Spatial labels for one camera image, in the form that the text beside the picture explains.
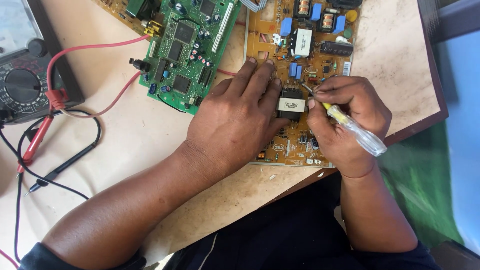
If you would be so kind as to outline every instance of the hand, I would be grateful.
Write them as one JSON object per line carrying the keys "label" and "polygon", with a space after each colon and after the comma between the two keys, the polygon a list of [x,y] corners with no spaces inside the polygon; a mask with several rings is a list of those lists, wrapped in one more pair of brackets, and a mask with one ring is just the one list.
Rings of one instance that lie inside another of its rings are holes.
{"label": "hand", "polygon": [[256,68],[257,61],[250,58],[233,79],[210,91],[180,147],[200,176],[213,183],[252,161],[289,124],[273,118],[282,89],[280,79],[270,82],[274,63]]}
{"label": "hand", "polygon": [[339,124],[330,124],[321,102],[339,104],[343,111],[381,140],[385,139],[390,127],[391,111],[366,78],[333,77],[313,91],[315,97],[308,103],[308,125],[322,153],[348,178],[361,178],[370,173],[375,166],[375,158]]}

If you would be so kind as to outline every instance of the blue wall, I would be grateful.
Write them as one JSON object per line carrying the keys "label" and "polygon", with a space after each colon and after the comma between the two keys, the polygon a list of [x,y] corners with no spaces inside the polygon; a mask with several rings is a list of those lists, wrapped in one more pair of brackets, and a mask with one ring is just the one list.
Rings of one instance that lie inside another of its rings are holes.
{"label": "blue wall", "polygon": [[480,255],[480,32],[440,43],[437,52],[450,113],[454,217],[465,246]]}

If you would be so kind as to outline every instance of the finger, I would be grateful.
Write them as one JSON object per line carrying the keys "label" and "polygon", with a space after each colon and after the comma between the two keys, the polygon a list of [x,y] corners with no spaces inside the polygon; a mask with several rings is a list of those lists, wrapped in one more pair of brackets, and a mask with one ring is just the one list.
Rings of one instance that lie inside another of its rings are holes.
{"label": "finger", "polygon": [[210,90],[208,93],[209,96],[221,96],[223,95],[227,89],[230,87],[230,84],[232,83],[232,79],[226,79],[223,80],[221,83],[219,83],[215,88]]}
{"label": "finger", "polygon": [[321,85],[315,87],[313,89],[314,93],[319,91],[321,92],[328,92],[333,90],[338,90],[346,86],[350,86],[353,84],[357,84],[360,82],[360,77],[348,77],[348,76],[339,76],[339,77],[332,77],[324,81]]}
{"label": "finger", "polygon": [[265,143],[263,145],[268,144],[268,142],[270,142],[273,137],[278,134],[280,129],[288,125],[290,125],[290,120],[288,120],[287,118],[272,118],[272,120],[270,121],[270,125],[268,126],[268,129],[265,133]]}
{"label": "finger", "polygon": [[232,87],[228,88],[227,94],[240,97],[245,91],[245,88],[247,88],[248,82],[257,68],[257,64],[257,60],[253,57],[246,61],[237,75],[233,77]]}
{"label": "finger", "polygon": [[267,60],[263,63],[260,69],[252,76],[243,96],[246,97],[247,100],[257,103],[270,83],[274,71],[275,64],[272,60]]}
{"label": "finger", "polygon": [[308,119],[307,124],[312,130],[320,144],[333,140],[335,129],[330,124],[327,112],[322,104],[313,98],[308,100]]}
{"label": "finger", "polygon": [[328,92],[317,92],[315,99],[322,103],[348,104],[351,111],[356,113],[367,112],[375,108],[375,100],[366,92],[362,84],[354,84]]}
{"label": "finger", "polygon": [[265,95],[258,103],[258,107],[265,115],[273,115],[278,98],[280,97],[280,91],[282,90],[282,81],[279,78],[275,78],[267,88]]}

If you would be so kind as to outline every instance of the table surface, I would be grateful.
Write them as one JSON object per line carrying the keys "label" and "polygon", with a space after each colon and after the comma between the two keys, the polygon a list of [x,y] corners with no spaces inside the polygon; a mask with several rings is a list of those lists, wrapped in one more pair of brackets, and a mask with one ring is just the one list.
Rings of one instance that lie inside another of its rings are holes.
{"label": "table surface", "polygon": [[[64,48],[138,37],[91,0],[42,2]],[[239,20],[245,20],[245,16],[243,8]],[[245,27],[236,25],[221,69],[235,72],[242,66],[243,59],[239,55],[243,55],[244,37]],[[87,99],[78,108],[91,112],[103,110],[136,73],[128,59],[143,59],[148,46],[148,42],[143,41],[121,48],[84,50],[68,55]],[[389,135],[441,111],[427,54],[415,0],[364,1],[352,75],[369,78],[393,112]],[[228,77],[217,74],[215,83]],[[177,113],[148,98],[146,93],[147,89],[138,84],[130,87],[118,104],[100,119],[104,133],[99,146],[63,172],[57,179],[59,183],[93,196],[173,153],[185,139],[192,116]],[[9,126],[4,132],[16,143],[29,125]],[[92,120],[57,117],[31,169],[46,175],[94,138]],[[3,144],[0,144],[0,171],[0,248],[13,255],[16,160]],[[297,184],[296,187],[305,185],[301,182],[307,177],[318,180],[331,173],[317,171],[316,168],[245,166],[162,221],[145,243],[148,262],[159,261],[233,223]],[[27,176],[24,190],[35,180]],[[20,257],[82,202],[79,196],[57,187],[43,188],[22,199]],[[0,260],[0,268],[8,269],[7,264]]]}

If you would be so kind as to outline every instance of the person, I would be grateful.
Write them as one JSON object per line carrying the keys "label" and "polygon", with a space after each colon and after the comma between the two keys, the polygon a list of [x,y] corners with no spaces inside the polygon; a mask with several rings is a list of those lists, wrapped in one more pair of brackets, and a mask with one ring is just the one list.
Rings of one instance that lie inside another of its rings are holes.
{"label": "person", "polygon": [[[257,65],[250,58],[210,91],[171,156],[72,210],[20,269],[142,269],[146,260],[138,250],[159,222],[245,166],[289,125],[273,118],[282,89],[280,79],[270,81],[274,63]],[[439,269],[390,195],[375,158],[332,125],[321,104],[342,104],[384,139],[392,114],[373,86],[365,78],[332,77],[314,91],[308,125],[341,173],[337,184],[319,181],[264,207],[177,252],[166,269]],[[333,215],[338,198],[346,234]]]}

